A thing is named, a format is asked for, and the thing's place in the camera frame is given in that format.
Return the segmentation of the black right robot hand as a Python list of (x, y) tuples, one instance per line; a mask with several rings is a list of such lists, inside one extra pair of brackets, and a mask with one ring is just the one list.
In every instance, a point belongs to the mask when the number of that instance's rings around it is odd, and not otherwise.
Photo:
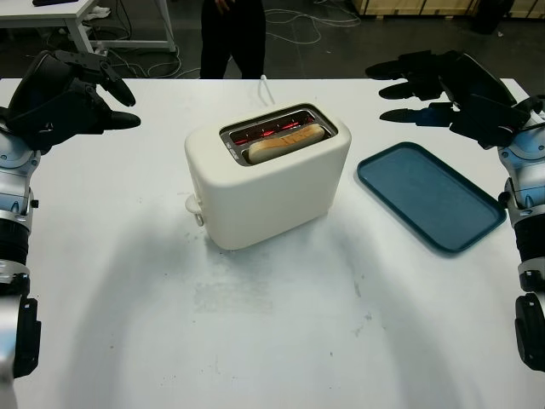
[(370, 66), (365, 73), (375, 80), (404, 80), (380, 90), (384, 99), (416, 97), (430, 102), (421, 110), (383, 113), (381, 119), (389, 122), (448, 127), (465, 115), (478, 120), (511, 117), (516, 104), (499, 79), (470, 55), (455, 50), (440, 55), (429, 50), (401, 55), (397, 60)]

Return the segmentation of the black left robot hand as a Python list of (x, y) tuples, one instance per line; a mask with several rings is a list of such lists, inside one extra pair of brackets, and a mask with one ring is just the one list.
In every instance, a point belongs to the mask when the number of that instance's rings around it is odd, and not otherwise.
[(141, 124), (134, 114), (113, 111), (98, 95), (98, 87), (126, 107), (135, 105), (131, 90), (106, 57), (44, 50), (1, 109), (1, 120), (30, 149), (39, 151), (75, 135), (101, 135)]

